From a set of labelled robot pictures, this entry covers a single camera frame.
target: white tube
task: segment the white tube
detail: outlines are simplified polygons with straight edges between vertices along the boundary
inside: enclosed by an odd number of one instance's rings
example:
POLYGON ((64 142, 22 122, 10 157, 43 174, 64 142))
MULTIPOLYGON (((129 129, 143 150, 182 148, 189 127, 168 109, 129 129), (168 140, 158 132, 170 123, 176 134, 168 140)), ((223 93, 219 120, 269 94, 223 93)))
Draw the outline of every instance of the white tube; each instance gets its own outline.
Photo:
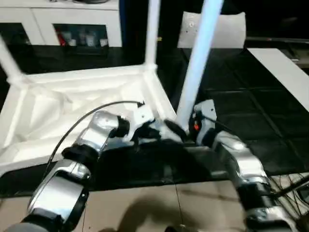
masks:
POLYGON ((159 30, 160 0, 149 0, 147 19, 147 38, 145 64, 155 64, 157 38, 159 30))
POLYGON ((4 69, 8 79, 7 81, 11 83, 13 80, 21 79, 22 73, 13 59, 10 51, 5 45, 4 40, 0 36, 0 63, 2 68, 4 69))
POLYGON ((185 130, 194 107, 223 0, 205 0, 195 44, 177 109, 176 122, 185 130))

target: black cable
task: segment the black cable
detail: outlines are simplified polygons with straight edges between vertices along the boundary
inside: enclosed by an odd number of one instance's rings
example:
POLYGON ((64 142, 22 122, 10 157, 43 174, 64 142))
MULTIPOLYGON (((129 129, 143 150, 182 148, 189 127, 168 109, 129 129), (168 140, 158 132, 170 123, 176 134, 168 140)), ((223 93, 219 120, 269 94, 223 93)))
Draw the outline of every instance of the black cable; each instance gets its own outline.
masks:
MULTIPOLYGON (((277 186, 278 189, 282 189, 281 177, 282 177, 282 175, 279 176, 279 184, 274 180, 273 177, 271 177, 271 176, 269 177, 269 179, 272 180, 272 182, 277 186)), ((298 211, 296 210, 295 206, 291 203, 291 201, 290 201, 290 199, 289 199, 289 196, 284 195, 284 196, 282 196, 282 197, 289 203, 290 207, 291 207, 291 208, 294 210, 294 212, 299 216, 298 211)))
POLYGON ((61 144, 63 143, 63 141, 67 138, 67 136, 72 132, 72 130, 74 130, 74 128, 81 122, 83 121, 86 117, 88 117, 89 115, 93 114, 95 111, 97 110, 100 110, 102 108, 105 108, 107 106, 110 106, 110 105, 115 105, 115 104, 122 104, 122 103, 134 103, 134 104, 138 104, 138 105, 143 105, 144 103, 141 103, 139 101, 115 101, 115 102, 111 102, 111 103, 107 103, 107 104, 104 104, 104 105, 101 105, 89 112, 87 112, 86 114, 84 114, 80 119, 78 119, 74 124, 73 126, 62 136, 62 138, 59 140, 58 144, 56 145, 56 147, 54 148, 52 154, 50 155, 49 159, 48 159, 48 162, 47 162, 47 166, 46 166, 46 169, 45 169, 45 172, 44 172, 44 175, 43 175, 43 178, 46 177, 46 175, 48 174, 49 172, 49 167, 53 161, 53 158, 54 156, 56 155, 56 152, 57 150, 59 149, 59 147, 61 146, 61 144))
MULTIPOLYGON (((289 180, 290 180, 290 184, 292 184, 293 181, 292 181, 290 175, 288 175, 288 178, 289 178, 289 180)), ((295 200, 296 207, 297 207, 297 209, 298 209, 298 211, 299 211, 299 214, 300 214, 300 216, 303 216, 303 214, 301 213, 301 211, 300 211, 300 209, 299 209, 299 205, 298 205, 298 202, 297 202, 297 199, 296 199, 296 196, 295 196, 294 191, 292 191, 292 193, 293 193, 293 197, 294 197, 294 200, 295 200)))

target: dark wall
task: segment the dark wall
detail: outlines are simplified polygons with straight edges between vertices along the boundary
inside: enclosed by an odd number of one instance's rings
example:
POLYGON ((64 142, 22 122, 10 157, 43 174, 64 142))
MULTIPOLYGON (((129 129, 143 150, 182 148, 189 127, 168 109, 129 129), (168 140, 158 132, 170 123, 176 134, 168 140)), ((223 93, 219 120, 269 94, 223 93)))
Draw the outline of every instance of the dark wall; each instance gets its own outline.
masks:
MULTIPOLYGON (((159 46, 169 49, 177 47, 183 12, 200 13, 203 0, 161 0, 159 46)), ((147 28, 147 0, 121 0, 122 29, 124 46, 144 49, 147 28)), ((232 0, 225 0, 222 14, 238 14, 232 0)))

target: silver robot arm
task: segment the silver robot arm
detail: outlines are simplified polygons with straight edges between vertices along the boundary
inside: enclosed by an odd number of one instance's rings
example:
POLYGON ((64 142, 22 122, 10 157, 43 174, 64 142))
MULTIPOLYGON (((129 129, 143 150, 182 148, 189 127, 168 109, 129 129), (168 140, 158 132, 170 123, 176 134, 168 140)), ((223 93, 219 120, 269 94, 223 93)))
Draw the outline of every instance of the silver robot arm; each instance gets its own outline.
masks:
POLYGON ((58 161, 33 193, 28 215, 6 232, 72 231, 88 199, 88 185, 100 154, 109 138, 132 139, 135 131, 154 120, 151 108, 139 107, 126 119, 106 111, 93 115, 88 127, 58 161))
POLYGON ((216 128, 215 120, 213 101, 204 101, 194 108, 190 132, 198 145, 214 150, 225 166, 245 210, 248 229, 297 231, 295 222, 277 204, 260 160, 239 137, 216 128))

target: white frame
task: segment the white frame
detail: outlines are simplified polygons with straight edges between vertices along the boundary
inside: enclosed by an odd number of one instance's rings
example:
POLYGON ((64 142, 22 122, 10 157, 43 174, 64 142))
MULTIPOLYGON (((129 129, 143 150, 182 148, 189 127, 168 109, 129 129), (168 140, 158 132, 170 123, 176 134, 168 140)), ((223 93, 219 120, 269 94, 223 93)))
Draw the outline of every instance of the white frame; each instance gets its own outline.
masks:
POLYGON ((32 45, 45 44, 31 9, 0 8, 0 23, 21 23, 32 45))
MULTIPOLYGON (((183 111, 182 109, 181 114, 178 113, 177 115, 177 117, 182 119, 180 125, 183 128, 185 128, 188 123, 188 121, 184 121, 183 119, 185 119, 188 114, 191 114, 191 110, 195 103, 195 97, 208 58, 216 20, 220 14, 222 3, 223 0, 207 0, 203 5, 200 29, 189 62, 186 81, 183 86, 182 97, 179 105, 179 109, 185 107, 187 111, 183 111)), ((46 9, 45 12, 51 13, 52 11, 46 9)), ((25 142, 15 144, 13 136, 16 131, 24 132, 24 128, 27 130, 27 123, 24 122, 28 121, 29 116, 25 113, 26 111, 30 111, 31 114, 33 113, 34 103, 31 99, 35 96, 38 95, 37 97, 42 97, 42 94, 45 94, 59 102, 66 101, 66 90, 64 90, 64 93, 61 93, 50 88, 55 86, 55 83, 58 83, 58 86, 61 87, 72 87, 72 85, 76 86, 77 83, 77 87, 82 87, 84 83, 87 84, 89 81, 95 83, 95 85, 98 85, 99 81, 106 81, 106 79, 109 80, 109 83, 114 83, 117 82, 119 78, 131 75, 127 80, 131 83, 133 77, 138 78, 140 83, 142 83, 143 86, 140 87, 140 89, 142 89, 145 103, 150 105, 151 108, 156 111, 155 117, 175 120, 176 114, 156 74, 157 66, 155 64, 155 58, 159 27, 159 12, 160 0, 150 0, 148 7, 145 63, 142 65, 26 75, 21 73, 0 37, 0 62, 7 73, 8 82, 11 84, 8 97, 0 114, 0 131, 4 134, 1 141, 4 141, 4 143, 8 145, 5 148, 4 153, 0 155, 0 176, 8 171, 47 162, 49 155, 45 155, 45 153, 47 151, 51 152, 53 146, 57 143, 57 137, 48 138, 47 140, 26 140, 25 142), (16 160, 15 158, 17 155, 19 155, 21 159, 16 160)), ((55 23, 61 22, 63 22, 62 19, 59 19, 59 21, 56 21, 55 23)), ((132 95, 135 92, 136 88, 130 87, 127 93, 132 95)), ((45 101, 39 104, 39 112, 41 112, 41 106, 44 107, 44 105, 46 105, 45 101)), ((56 121, 62 122, 63 120, 58 117, 56 121)), ((74 140, 65 141, 63 146, 68 145, 68 142, 71 144, 73 141, 74 140)))
POLYGON ((59 45, 53 24, 105 25, 110 47, 121 47, 119 11, 33 8, 46 45, 59 45))

